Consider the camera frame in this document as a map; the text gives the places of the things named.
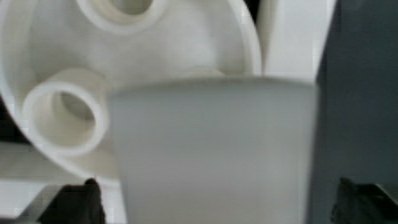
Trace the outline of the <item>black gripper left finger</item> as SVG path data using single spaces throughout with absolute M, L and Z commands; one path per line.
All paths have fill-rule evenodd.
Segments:
M 93 178 L 63 185 L 38 215 L 38 224 L 106 224 L 100 188 Z

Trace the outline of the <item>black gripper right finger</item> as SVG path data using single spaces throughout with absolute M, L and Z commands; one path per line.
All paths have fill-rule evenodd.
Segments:
M 339 179 L 331 224 L 398 224 L 398 184 Z

